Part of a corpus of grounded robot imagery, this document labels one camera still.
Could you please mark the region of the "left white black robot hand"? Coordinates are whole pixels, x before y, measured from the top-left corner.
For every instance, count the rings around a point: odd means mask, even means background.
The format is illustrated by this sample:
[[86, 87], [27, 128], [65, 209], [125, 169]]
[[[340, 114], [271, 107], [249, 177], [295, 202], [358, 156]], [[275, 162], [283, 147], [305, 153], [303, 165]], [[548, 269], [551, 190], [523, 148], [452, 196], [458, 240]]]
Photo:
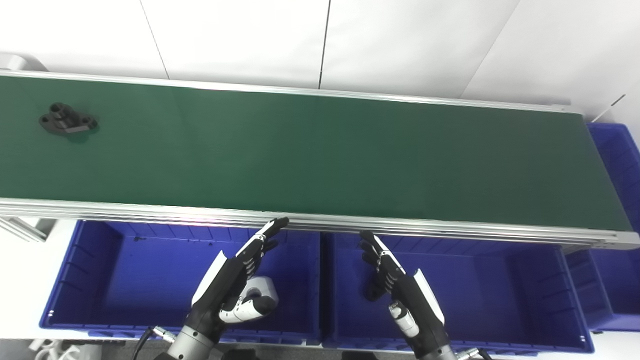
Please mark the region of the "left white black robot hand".
[[277, 307], [279, 301], [272, 296], [245, 296], [243, 291], [258, 271], [265, 253], [277, 246], [278, 242], [272, 237], [289, 223], [288, 217], [274, 218], [254, 233], [233, 257], [226, 257], [222, 251], [215, 256], [192, 297], [183, 333], [217, 344], [228, 324], [256, 321]]

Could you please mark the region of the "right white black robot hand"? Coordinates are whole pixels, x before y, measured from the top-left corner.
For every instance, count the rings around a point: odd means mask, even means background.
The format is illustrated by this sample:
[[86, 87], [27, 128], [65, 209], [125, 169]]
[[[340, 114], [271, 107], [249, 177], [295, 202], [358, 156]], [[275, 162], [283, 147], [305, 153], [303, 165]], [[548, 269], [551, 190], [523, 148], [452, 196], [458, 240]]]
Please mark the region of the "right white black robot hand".
[[362, 260], [374, 269], [365, 283], [366, 300], [390, 295], [387, 310], [416, 359], [455, 360], [443, 312], [423, 272], [408, 274], [372, 231], [362, 230], [359, 237]]

